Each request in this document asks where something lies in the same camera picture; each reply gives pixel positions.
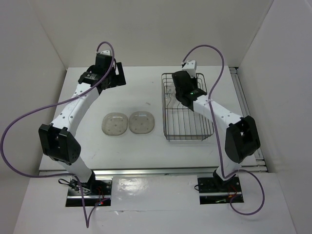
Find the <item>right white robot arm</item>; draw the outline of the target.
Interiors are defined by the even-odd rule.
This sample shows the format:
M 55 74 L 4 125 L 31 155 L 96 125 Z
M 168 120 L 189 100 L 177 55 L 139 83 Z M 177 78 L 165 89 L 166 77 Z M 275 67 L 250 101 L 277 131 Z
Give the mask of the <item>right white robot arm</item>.
M 197 78 L 187 71 L 172 74 L 175 97 L 182 105 L 212 121 L 218 145 L 220 165 L 213 173 L 213 186 L 224 191 L 241 168 L 244 159 L 260 146 L 256 122 L 251 116 L 241 116 L 212 99 L 197 85 Z

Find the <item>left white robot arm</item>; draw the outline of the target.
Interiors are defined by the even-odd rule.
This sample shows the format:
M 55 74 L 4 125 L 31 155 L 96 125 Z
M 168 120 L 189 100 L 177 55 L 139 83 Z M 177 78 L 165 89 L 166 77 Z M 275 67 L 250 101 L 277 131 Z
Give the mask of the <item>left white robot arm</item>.
M 102 182 L 80 157 L 81 145 L 75 138 L 77 128 L 92 103 L 108 88 L 125 85 L 121 62 L 109 50 L 96 54 L 95 64 L 78 79 L 75 92 L 61 113 L 48 125 L 39 128 L 43 153 L 58 162 L 67 172 L 75 174 L 73 185 L 86 195 L 92 194 Z

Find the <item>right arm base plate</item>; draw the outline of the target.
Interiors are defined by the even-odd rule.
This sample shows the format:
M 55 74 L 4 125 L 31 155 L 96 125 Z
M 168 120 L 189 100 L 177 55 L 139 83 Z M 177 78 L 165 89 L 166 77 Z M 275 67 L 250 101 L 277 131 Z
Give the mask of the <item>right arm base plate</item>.
M 194 189 L 199 193 L 200 205 L 244 202 L 240 180 L 237 176 L 223 184 L 217 182 L 214 177 L 198 177 Z

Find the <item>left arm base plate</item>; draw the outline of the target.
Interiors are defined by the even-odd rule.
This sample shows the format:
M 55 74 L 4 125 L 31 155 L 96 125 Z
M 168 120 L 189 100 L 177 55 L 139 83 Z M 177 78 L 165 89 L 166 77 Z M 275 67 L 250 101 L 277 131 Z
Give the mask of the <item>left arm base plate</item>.
M 68 187 L 66 207 L 82 207 L 82 196 L 78 183 L 71 179 L 70 181 L 63 178 L 58 180 L 61 185 Z M 86 207 L 95 206 L 99 202 L 99 206 L 111 206 L 111 193 L 112 193 L 113 180 L 111 178 L 101 180 L 100 185 L 95 189 L 89 190 L 83 188 L 83 196 Z

